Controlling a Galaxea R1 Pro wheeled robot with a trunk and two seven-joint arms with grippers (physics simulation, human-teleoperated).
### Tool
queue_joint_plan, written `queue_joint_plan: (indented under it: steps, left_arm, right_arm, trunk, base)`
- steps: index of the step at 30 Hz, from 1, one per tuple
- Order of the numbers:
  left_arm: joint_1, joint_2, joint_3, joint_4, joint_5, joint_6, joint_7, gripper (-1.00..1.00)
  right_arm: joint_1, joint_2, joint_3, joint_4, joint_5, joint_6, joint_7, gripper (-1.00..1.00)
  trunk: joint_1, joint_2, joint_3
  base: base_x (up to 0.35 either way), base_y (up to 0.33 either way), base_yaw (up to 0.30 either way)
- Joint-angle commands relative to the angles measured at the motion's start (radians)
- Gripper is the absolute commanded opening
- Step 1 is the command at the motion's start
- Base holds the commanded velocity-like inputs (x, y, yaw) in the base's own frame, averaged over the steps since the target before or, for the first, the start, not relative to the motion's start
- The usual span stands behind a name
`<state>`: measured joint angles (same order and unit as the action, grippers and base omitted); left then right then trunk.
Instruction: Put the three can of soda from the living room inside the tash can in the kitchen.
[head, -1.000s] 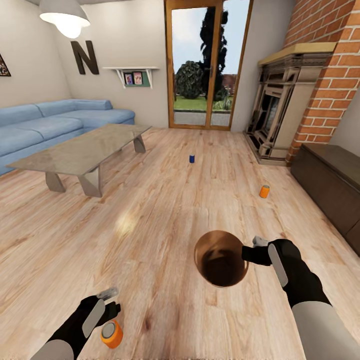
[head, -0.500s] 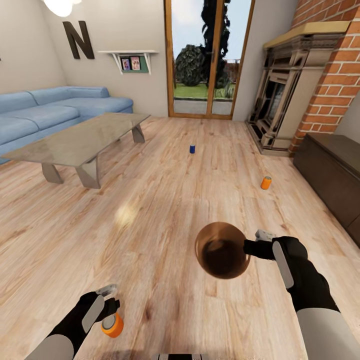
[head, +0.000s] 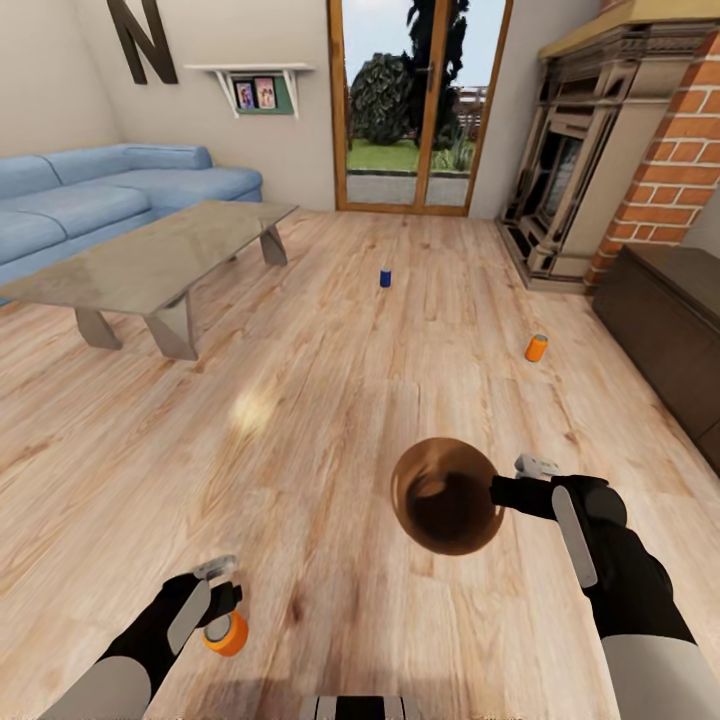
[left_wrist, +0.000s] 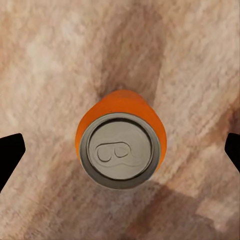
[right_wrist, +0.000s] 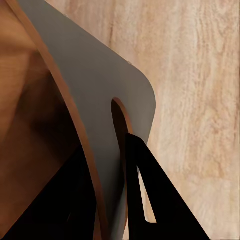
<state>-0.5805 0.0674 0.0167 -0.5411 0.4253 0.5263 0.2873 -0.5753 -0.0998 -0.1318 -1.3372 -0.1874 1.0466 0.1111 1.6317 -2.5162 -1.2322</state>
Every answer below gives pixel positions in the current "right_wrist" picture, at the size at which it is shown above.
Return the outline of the trash can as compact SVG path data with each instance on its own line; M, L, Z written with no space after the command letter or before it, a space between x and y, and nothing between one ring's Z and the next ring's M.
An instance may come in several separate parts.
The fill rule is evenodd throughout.
M148 144L156 97L138 68L45 0L0 0L0 240L81 144L93 240L123 240L126 134Z

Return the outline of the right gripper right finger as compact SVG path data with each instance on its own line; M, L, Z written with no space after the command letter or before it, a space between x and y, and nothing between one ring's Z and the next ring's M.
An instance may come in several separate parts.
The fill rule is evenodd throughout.
M125 135L129 240L210 240L145 142ZM157 223L145 220L141 174Z

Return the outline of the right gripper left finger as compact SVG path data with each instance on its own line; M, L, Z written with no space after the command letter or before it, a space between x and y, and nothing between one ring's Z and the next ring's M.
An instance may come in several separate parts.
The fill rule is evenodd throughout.
M80 144L1 240L93 240L96 207Z

